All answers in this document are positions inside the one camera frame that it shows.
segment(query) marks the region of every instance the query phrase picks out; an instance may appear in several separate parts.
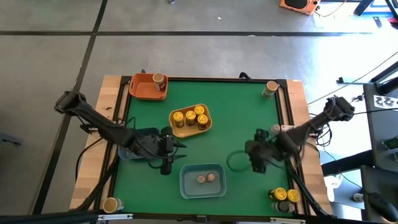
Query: concrete floor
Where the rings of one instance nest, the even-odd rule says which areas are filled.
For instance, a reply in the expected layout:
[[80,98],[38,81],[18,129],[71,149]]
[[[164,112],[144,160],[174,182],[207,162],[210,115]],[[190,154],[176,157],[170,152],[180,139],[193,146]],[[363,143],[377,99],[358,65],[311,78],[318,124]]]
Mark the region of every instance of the concrete floor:
[[[100,0],[3,0],[0,30],[93,29]],[[341,16],[324,20],[278,7],[278,1],[159,0],[110,1],[100,30],[374,32],[342,37],[124,36],[97,37],[81,92],[95,106],[104,75],[132,75],[142,68],[170,76],[303,80],[307,101],[337,88],[340,76],[359,77],[397,51],[395,34],[378,30],[373,19]],[[62,116],[53,105],[79,72],[87,36],[0,36],[0,132],[23,139],[0,150],[0,215],[30,212]],[[361,87],[338,95],[351,98]],[[325,101],[311,105],[320,112]],[[364,110],[358,104],[358,111]],[[362,128],[354,129],[354,123]],[[69,208],[74,166],[86,135],[73,119],[43,212]],[[370,148],[366,116],[333,124],[328,151],[348,156]],[[355,147],[349,133],[362,136]]]

